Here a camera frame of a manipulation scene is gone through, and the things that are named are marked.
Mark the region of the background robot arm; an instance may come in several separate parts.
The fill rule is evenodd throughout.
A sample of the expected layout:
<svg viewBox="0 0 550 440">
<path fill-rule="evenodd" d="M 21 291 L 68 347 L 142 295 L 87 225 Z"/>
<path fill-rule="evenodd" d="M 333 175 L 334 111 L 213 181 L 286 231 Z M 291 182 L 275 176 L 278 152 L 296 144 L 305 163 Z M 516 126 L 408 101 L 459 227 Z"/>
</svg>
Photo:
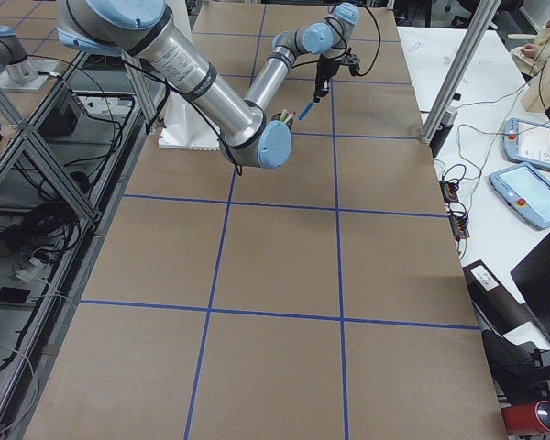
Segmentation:
<svg viewBox="0 0 550 440">
<path fill-rule="evenodd" d="M 57 60 L 31 57 L 15 31 L 0 25 L 0 87 L 10 92 L 37 92 L 58 69 Z"/>
</svg>

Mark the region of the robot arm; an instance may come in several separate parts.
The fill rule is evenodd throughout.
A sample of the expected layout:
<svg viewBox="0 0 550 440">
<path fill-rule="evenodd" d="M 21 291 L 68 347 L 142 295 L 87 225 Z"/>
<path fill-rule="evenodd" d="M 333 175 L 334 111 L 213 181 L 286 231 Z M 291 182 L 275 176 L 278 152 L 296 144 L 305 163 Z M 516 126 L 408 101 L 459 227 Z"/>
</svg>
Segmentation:
<svg viewBox="0 0 550 440">
<path fill-rule="evenodd" d="M 147 61 L 217 125 L 220 149 L 234 165 L 276 169 L 290 157 L 290 129 L 265 114 L 294 61 L 286 49 L 271 54 L 240 96 L 175 26 L 163 1 L 59 1 L 57 8 L 62 42 Z"/>
<path fill-rule="evenodd" d="M 329 94 L 331 80 L 342 66 L 347 67 L 352 76 L 358 75 L 360 58 L 352 52 L 349 42 L 359 18 L 358 7 L 344 2 L 319 22 L 281 32 L 272 41 L 271 53 L 245 100 L 265 109 L 304 55 L 315 56 L 314 104 Z"/>
</svg>

